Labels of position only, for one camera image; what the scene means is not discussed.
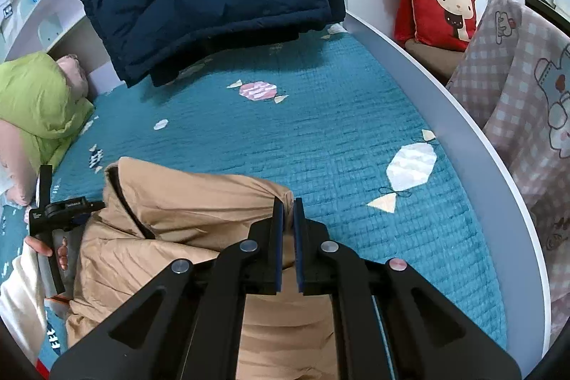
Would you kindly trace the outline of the person's left hand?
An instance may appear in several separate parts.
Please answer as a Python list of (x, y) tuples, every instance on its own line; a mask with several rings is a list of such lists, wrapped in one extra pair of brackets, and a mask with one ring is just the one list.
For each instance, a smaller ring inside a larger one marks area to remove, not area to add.
[(62, 240), (61, 246), (54, 251), (50, 246), (38, 240), (33, 236), (26, 236), (24, 242), (36, 253), (42, 256), (51, 257), (56, 256), (58, 260), (58, 264), (62, 270), (67, 270), (69, 267), (69, 258), (68, 258), (68, 240), (64, 237)]

